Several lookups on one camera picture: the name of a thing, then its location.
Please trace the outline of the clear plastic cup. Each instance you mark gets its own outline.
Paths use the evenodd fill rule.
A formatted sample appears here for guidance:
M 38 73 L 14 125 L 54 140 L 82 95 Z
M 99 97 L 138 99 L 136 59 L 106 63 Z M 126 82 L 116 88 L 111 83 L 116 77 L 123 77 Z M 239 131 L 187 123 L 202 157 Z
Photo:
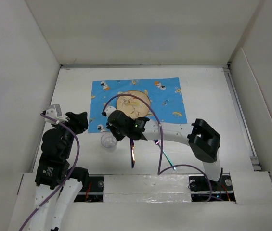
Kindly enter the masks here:
M 105 132 L 101 136 L 101 145 L 109 152 L 113 152 L 117 147 L 117 140 L 111 132 Z

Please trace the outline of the blue space-print cloth placemat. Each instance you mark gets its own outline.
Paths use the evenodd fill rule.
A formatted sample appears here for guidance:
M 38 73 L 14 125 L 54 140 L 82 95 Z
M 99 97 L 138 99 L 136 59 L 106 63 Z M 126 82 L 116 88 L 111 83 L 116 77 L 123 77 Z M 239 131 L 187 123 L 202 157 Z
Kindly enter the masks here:
M 130 90 L 148 91 L 151 108 L 157 114 L 160 122 L 187 123 L 182 90 L 179 78 L 165 79 L 132 79 L 93 81 L 91 91 L 90 117 L 88 133 L 105 132 L 107 119 L 102 116 L 105 105 L 117 107 L 117 98 L 107 103 L 119 92 Z M 146 116 L 155 119 L 153 113 Z

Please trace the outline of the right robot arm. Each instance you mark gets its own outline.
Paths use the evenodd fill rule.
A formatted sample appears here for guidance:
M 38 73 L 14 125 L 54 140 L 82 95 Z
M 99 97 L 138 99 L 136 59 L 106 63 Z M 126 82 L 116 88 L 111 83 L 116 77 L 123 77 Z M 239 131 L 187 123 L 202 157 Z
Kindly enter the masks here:
M 172 141 L 187 145 L 204 167 L 204 184 L 214 190 L 222 183 L 223 173 L 219 161 L 220 134 L 206 121 L 196 119 L 191 124 L 158 123 L 146 117 L 132 119 L 116 108 L 107 107 L 102 115 L 107 118 L 107 129 L 117 141 L 132 140 Z

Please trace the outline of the iridescent fork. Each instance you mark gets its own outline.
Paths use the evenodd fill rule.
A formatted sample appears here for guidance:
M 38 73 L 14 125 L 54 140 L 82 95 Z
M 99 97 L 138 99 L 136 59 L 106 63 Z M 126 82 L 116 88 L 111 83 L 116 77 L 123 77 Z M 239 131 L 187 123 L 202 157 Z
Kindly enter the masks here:
M 162 150 L 162 153 L 163 153 L 164 157 L 166 158 L 168 163 L 171 165 L 172 169 L 174 171 L 177 170 L 176 167 L 174 166 L 174 164 L 172 163 L 172 161 L 170 160 L 170 158 L 168 157 L 168 155 L 166 154 L 166 152 L 161 148 L 160 141 L 159 140 L 153 140 L 153 142 L 155 143 L 155 145 L 157 145 L 160 148 L 160 150 Z

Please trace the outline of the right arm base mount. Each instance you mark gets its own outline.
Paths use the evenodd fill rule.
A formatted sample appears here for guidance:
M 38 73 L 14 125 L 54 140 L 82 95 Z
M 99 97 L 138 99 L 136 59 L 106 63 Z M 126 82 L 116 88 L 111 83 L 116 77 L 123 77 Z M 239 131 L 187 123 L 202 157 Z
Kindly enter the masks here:
M 229 174 L 223 174 L 219 182 L 211 181 L 209 186 L 203 175 L 189 175 L 188 188 L 191 192 L 192 202 L 224 201 L 235 202 L 233 183 Z

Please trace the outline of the beige ceramic plate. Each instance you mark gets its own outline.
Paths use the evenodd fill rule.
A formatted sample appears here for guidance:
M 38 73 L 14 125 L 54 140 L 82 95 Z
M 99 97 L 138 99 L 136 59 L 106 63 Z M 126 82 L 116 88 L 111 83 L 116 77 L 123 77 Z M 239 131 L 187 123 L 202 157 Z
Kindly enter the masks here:
M 119 92 L 118 94 L 134 95 L 141 98 L 148 105 L 151 104 L 151 100 L 148 97 L 147 90 L 144 91 L 130 90 L 126 92 Z M 124 112 L 127 116 L 133 119 L 152 115 L 148 106 L 146 106 L 141 100 L 134 98 L 132 96 L 118 97 L 117 110 Z

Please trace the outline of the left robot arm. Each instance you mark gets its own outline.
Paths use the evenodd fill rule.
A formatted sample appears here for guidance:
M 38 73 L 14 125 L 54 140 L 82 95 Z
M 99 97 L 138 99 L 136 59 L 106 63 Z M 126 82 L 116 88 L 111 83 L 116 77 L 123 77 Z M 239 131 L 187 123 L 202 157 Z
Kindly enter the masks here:
M 79 158 L 77 135 L 88 128 L 87 112 L 65 115 L 62 117 L 55 109 L 41 113 L 53 128 L 42 136 L 42 153 L 35 178 L 35 209 L 26 220 L 29 231 L 61 230 L 77 194 L 89 186 L 88 170 L 68 162 L 74 143 L 77 145 L 75 158 Z

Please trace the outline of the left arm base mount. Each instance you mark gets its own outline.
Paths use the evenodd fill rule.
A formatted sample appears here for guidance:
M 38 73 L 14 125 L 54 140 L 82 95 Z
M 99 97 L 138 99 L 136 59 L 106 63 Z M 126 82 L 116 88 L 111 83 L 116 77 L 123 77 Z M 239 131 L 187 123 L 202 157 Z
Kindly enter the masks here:
M 99 203 L 104 197 L 104 175 L 89 175 L 88 183 L 77 194 L 74 202 Z

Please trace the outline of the iridescent table knife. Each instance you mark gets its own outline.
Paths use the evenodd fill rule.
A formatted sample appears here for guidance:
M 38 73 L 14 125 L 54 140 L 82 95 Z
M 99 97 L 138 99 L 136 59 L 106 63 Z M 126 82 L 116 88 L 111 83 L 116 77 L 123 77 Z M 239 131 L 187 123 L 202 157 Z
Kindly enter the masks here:
M 131 155 L 131 168 L 135 166 L 135 155 L 134 155 L 134 141 L 130 139 L 130 155 Z

